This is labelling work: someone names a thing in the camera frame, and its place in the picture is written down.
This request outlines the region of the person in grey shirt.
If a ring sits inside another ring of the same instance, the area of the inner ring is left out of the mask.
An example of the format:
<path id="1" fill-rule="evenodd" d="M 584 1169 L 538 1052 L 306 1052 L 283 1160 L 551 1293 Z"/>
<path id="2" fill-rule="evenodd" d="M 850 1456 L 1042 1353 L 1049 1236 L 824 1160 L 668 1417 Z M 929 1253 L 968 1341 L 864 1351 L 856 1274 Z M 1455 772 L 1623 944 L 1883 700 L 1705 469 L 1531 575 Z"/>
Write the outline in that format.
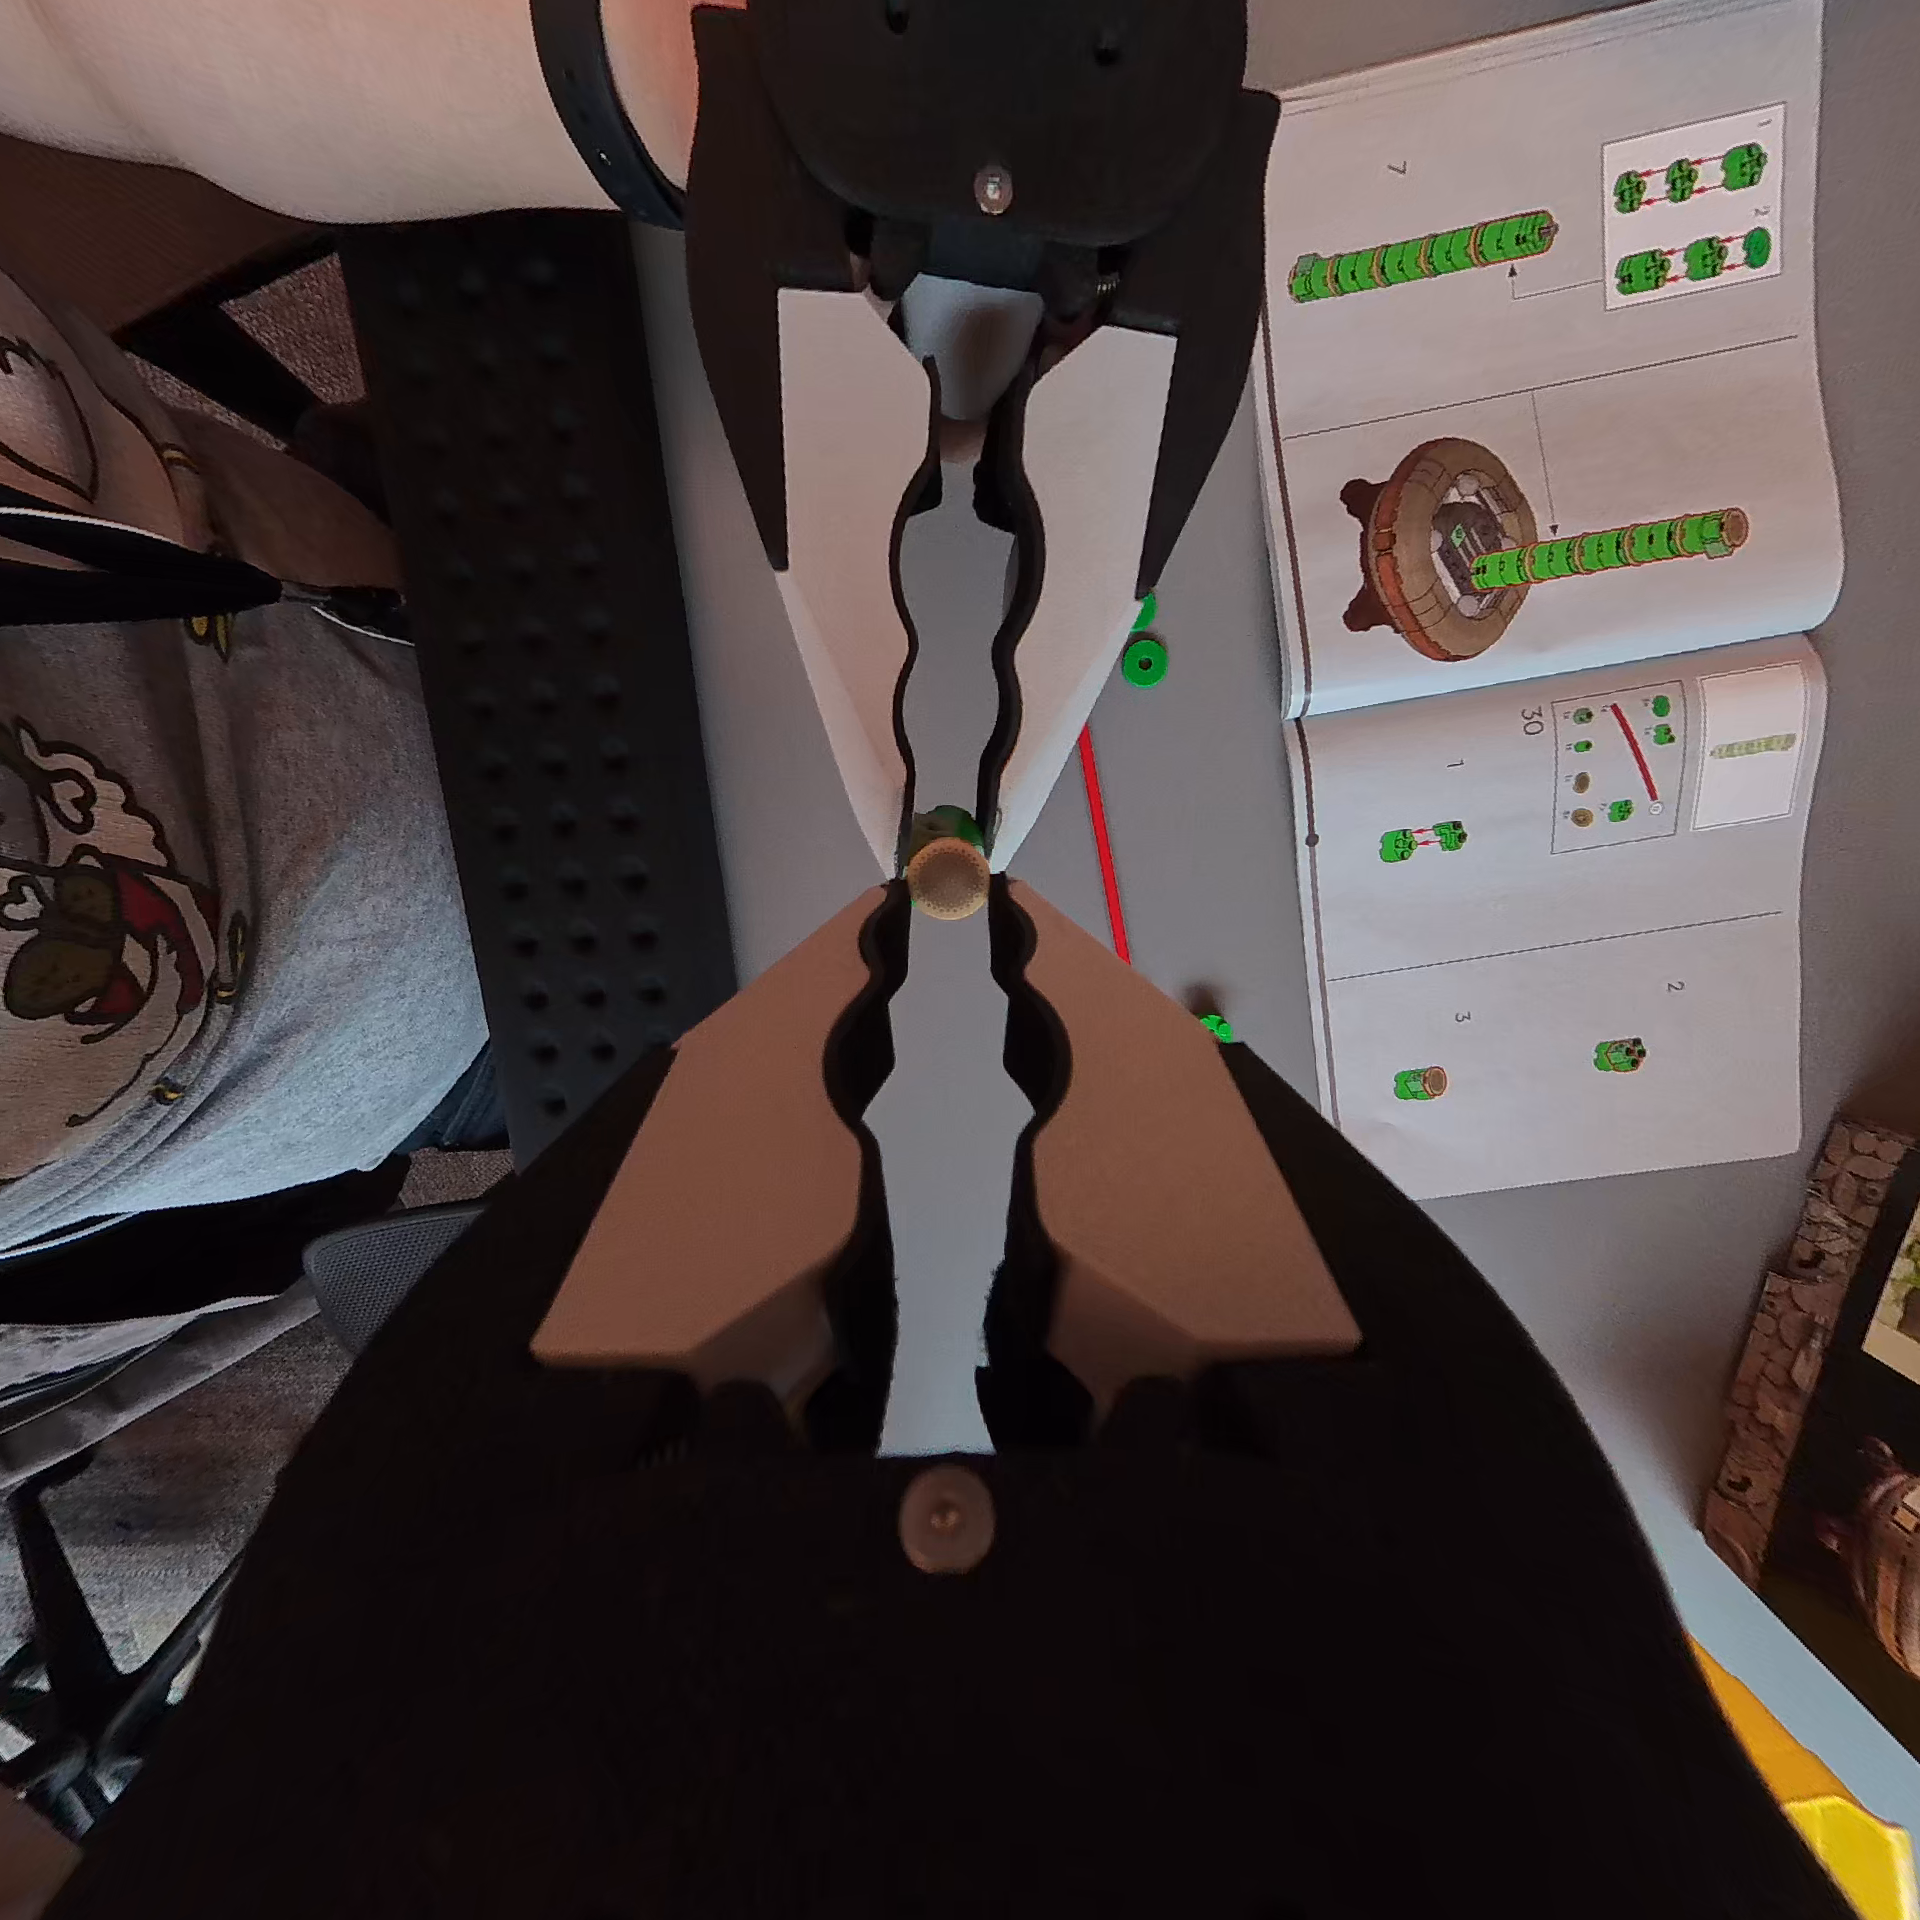
<path id="1" fill-rule="evenodd" d="M 283 583 L 242 611 L 154 546 Z M 201 1209 L 384 1166 L 484 1052 L 417 649 L 376 513 L 167 408 L 3 279 L 3 567 L 142 616 L 24 622 L 3 575 L 3 1394 L 266 1301 Z"/>

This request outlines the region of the person's left forearm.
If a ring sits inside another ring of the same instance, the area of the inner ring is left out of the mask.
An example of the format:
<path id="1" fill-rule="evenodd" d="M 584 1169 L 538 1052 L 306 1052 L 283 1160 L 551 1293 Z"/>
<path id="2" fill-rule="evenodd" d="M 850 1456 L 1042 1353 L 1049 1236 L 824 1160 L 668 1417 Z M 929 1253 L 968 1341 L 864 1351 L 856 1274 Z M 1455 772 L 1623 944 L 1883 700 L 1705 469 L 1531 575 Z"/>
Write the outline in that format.
<path id="1" fill-rule="evenodd" d="M 0 117 L 306 222 L 607 207 L 525 0 L 11 0 Z"/>

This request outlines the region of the black wristband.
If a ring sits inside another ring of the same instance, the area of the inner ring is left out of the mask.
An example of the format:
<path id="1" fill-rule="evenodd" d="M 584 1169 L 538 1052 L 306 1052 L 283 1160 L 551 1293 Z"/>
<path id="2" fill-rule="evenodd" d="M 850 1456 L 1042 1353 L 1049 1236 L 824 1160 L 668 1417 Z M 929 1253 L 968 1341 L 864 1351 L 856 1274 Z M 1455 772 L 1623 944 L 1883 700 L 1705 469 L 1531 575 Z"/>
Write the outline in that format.
<path id="1" fill-rule="evenodd" d="M 528 18 L 546 99 L 606 199 L 642 227 L 684 229 L 684 190 L 662 173 L 617 99 L 606 5 L 534 0 Z"/>

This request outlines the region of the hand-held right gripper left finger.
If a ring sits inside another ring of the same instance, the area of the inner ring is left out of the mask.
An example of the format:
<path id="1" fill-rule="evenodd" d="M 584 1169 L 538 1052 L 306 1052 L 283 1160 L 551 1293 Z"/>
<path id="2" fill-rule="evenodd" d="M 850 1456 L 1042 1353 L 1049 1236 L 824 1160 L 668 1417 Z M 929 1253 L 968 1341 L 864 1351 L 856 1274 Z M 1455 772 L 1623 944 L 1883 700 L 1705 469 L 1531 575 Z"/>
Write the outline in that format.
<path id="1" fill-rule="evenodd" d="M 824 1377 L 824 1268 L 856 1236 L 860 1144 L 824 1052 L 871 979 L 856 897 L 675 1045 L 534 1359 L 684 1377 Z"/>

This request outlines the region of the yellow plastic bin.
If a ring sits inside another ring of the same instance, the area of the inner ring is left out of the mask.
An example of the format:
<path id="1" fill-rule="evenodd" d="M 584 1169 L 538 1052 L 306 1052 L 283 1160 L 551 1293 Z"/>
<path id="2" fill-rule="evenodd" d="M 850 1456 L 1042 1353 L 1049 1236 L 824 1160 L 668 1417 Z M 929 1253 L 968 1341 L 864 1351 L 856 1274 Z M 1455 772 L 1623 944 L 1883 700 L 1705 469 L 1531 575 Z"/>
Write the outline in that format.
<path id="1" fill-rule="evenodd" d="M 1912 1836 L 1857 1805 L 1839 1775 L 1816 1748 L 1791 1740 L 1786 1726 L 1697 1641 L 1692 1660 L 1705 1665 L 1717 1707 L 1757 1760 L 1763 1790 L 1778 1798 L 1844 1903 L 1864 1920 L 1914 1920 L 1920 1887 Z"/>

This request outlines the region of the black bamboo set box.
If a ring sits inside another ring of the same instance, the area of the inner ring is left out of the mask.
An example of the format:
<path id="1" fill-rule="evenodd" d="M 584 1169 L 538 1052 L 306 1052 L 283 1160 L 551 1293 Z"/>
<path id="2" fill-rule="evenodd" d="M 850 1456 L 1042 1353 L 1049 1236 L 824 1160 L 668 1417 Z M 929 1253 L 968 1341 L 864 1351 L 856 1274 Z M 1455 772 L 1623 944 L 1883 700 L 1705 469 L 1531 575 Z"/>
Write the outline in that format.
<path id="1" fill-rule="evenodd" d="M 1914 1748 L 1920 1144 L 1836 1117 L 1725 1393 L 1710 1545 Z"/>

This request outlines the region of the black office chair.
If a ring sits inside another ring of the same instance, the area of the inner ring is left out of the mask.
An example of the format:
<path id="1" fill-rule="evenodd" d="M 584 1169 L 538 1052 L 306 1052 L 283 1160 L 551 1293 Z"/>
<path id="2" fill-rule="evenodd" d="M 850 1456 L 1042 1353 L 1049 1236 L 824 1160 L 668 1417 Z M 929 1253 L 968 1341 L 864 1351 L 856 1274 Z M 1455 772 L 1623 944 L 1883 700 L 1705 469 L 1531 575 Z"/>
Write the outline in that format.
<path id="1" fill-rule="evenodd" d="M 300 1249 L 300 1281 L 283 1297 L 206 1311 L 142 1353 L 113 1359 L 81 1394 L 31 1412 L 3 1432 L 3 1519 L 14 1527 L 31 1627 L 0 1665 L 0 1716 L 3 1733 L 24 1740 L 24 1748 L 3 1756 L 0 1775 L 53 1831 L 86 1841 L 146 1766 L 162 1720 L 174 1711 L 213 1637 L 235 1560 L 195 1594 L 142 1665 L 122 1672 L 43 1509 L 49 1492 L 74 1482 L 96 1446 L 135 1417 L 182 1394 L 313 1315 L 359 1353 L 475 1218 L 483 1202 L 444 1202 L 317 1236 Z"/>

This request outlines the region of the black dimpled wrist rest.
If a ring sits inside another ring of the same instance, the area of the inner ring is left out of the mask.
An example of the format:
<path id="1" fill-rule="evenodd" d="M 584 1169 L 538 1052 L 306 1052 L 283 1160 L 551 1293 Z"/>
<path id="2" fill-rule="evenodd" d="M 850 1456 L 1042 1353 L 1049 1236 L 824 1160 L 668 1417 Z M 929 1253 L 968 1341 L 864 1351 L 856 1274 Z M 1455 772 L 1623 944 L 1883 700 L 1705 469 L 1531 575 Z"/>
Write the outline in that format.
<path id="1" fill-rule="evenodd" d="M 612 210 L 340 266 L 515 1160 L 735 991 L 684 575 Z"/>

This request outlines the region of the red thin rod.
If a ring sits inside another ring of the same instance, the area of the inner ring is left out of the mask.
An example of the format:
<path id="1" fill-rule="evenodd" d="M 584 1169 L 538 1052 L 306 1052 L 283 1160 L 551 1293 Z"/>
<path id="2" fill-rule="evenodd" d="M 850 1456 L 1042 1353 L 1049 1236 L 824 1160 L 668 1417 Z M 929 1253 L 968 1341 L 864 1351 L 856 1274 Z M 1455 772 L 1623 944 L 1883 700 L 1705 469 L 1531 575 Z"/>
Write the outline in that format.
<path id="1" fill-rule="evenodd" d="M 1120 859 L 1114 859 L 1114 832 L 1110 832 L 1110 802 L 1106 802 L 1106 779 L 1099 779 L 1099 756 L 1088 727 L 1077 736 L 1077 759 L 1081 759 L 1081 784 L 1083 784 L 1083 812 L 1088 812 L 1088 846 L 1096 846 L 1096 867 L 1099 867 L 1099 893 L 1106 893 L 1106 922 L 1110 922 L 1110 944 L 1120 964 L 1130 964 L 1130 937 L 1121 922 L 1121 886 L 1120 886 Z"/>

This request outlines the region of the grey desk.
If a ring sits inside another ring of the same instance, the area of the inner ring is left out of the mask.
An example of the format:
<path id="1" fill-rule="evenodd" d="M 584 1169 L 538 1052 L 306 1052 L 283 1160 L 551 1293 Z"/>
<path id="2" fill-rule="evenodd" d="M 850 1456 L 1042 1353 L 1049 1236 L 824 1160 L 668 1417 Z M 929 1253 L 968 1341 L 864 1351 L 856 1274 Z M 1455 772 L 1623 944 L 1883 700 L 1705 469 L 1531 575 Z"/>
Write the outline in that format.
<path id="1" fill-rule="evenodd" d="M 1570 1380 L 1654 1543 L 1687 1633 L 1878 1818 L 1914 1831 L 1914 1760 L 1714 1556 L 1692 1509 L 1751 1293 L 1781 1249 L 1836 1114 L 1914 1128 L 1914 25 L 1824 5 L 1816 350 L 1844 513 L 1844 589 L 1816 646 L 1832 727 L 1805 835 L 1805 1140 L 1786 1160 L 1436 1202 Z M 684 242 L 636 229 L 687 646 L 735 973 L 754 977 L 879 877 L 830 762 L 687 331 Z M 1254 406 L 1167 567 L 1169 683 L 1114 679 L 1096 756 L 1130 959 L 1219 1002 L 1310 1089 L 1310 1012 L 1279 707 Z M 889 1446 L 981 1439 L 972 1359 L 1029 1105 L 1001 1077 L 981 922 L 915 937 L 898 1077 L 871 1105 L 899 1259 Z"/>

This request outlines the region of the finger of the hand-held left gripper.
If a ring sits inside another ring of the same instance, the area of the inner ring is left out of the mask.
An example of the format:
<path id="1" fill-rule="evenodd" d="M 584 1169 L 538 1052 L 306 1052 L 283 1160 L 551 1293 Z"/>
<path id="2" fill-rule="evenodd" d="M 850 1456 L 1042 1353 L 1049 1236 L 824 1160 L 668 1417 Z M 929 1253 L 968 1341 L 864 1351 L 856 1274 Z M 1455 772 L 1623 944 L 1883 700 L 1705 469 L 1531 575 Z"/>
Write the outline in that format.
<path id="1" fill-rule="evenodd" d="M 1099 327 L 1018 385 L 1014 600 L 995 630 L 1001 714 L 975 814 L 1004 873 L 1040 824 L 1142 607 L 1142 546 L 1176 340 Z"/>
<path id="2" fill-rule="evenodd" d="M 899 522 L 934 452 L 934 380 L 866 292 L 779 292 L 781 528 L 779 596 L 856 819 L 882 877 L 910 819 L 899 679 Z"/>

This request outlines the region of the instruction booklet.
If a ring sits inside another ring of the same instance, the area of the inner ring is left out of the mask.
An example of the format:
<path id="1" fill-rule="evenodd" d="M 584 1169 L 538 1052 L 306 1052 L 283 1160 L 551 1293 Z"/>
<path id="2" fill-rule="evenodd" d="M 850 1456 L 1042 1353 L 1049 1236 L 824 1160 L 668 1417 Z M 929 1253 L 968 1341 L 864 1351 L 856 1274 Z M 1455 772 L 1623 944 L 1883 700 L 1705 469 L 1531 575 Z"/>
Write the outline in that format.
<path id="1" fill-rule="evenodd" d="M 1819 5 L 1284 99 L 1261 471 L 1322 1108 L 1417 1199 L 1800 1140 Z"/>

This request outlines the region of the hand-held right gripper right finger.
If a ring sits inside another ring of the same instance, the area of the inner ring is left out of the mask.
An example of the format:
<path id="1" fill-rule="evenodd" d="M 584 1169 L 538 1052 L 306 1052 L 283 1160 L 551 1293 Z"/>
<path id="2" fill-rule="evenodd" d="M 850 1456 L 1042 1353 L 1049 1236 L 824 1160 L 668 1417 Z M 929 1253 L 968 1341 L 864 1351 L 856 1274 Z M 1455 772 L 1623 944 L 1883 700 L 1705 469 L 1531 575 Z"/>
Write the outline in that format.
<path id="1" fill-rule="evenodd" d="M 1035 1108 L 989 1364 L 1114 1403 L 1139 1377 L 1356 1353 L 1360 1322 L 1201 1018 L 1009 877 L 989 977 Z"/>

